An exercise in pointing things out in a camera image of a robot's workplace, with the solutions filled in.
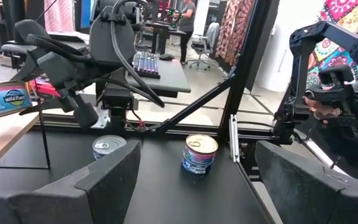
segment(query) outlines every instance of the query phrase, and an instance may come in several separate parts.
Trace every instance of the person's leg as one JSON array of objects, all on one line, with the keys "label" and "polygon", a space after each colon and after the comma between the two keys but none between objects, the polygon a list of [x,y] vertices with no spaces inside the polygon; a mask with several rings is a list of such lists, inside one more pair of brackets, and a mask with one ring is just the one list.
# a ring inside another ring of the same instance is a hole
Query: person's leg
[{"label": "person's leg", "polygon": [[180,37],[180,62],[186,62],[187,43],[189,42],[193,32],[186,32],[186,35]]}]

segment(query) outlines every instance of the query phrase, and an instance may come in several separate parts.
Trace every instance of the patterned fabric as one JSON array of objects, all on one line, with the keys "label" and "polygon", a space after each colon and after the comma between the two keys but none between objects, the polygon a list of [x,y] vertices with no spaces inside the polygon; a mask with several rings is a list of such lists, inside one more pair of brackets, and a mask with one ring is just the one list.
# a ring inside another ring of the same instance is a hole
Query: patterned fabric
[{"label": "patterned fabric", "polygon": [[[47,9],[54,0],[44,0]],[[45,13],[45,29],[53,32],[75,31],[73,1],[57,1]]]},{"label": "patterned fabric", "polygon": [[253,0],[229,1],[224,13],[216,56],[224,59],[231,66],[241,53],[244,38],[248,28],[248,14],[253,6]]},{"label": "patterned fabric", "polygon": [[[358,0],[326,0],[320,19],[333,21],[343,28],[358,34]],[[349,53],[328,39],[318,43],[309,58],[309,71],[306,86],[320,84],[318,73],[327,67],[348,64],[355,79],[358,79],[358,65]]]}]

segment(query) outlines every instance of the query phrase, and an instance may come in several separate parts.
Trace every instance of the metal can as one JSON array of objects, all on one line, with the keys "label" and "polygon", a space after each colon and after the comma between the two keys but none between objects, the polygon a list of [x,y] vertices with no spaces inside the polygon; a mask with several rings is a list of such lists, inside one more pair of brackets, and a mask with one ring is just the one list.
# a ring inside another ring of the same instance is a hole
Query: metal can
[{"label": "metal can", "polygon": [[115,135],[101,136],[92,143],[93,157],[98,160],[105,155],[108,155],[122,146],[125,146],[127,141]]},{"label": "metal can", "polygon": [[0,116],[20,112],[31,106],[25,82],[0,82]]},{"label": "metal can", "polygon": [[207,174],[214,161],[218,143],[205,134],[192,134],[186,138],[182,166],[193,174]]}]

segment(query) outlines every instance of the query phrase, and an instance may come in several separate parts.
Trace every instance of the mechanical keyboard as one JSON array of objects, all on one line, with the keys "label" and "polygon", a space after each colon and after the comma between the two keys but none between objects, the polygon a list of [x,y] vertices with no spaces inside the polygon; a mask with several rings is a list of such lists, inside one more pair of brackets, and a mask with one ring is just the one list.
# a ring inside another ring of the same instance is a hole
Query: mechanical keyboard
[{"label": "mechanical keyboard", "polygon": [[137,52],[134,57],[134,69],[141,77],[158,78],[158,55],[148,52]]}]

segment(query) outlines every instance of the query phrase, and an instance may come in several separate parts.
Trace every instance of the white wall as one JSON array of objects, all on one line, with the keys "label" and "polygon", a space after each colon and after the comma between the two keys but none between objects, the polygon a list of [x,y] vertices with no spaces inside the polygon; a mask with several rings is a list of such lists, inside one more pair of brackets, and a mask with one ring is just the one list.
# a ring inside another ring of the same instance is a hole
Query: white wall
[{"label": "white wall", "polygon": [[293,31],[317,21],[324,0],[280,0],[271,36],[260,64],[256,84],[268,90],[283,92],[292,73],[293,57],[289,38]]},{"label": "white wall", "polygon": [[209,0],[198,0],[196,17],[194,21],[194,33],[193,35],[203,35],[206,16],[208,15]]}]

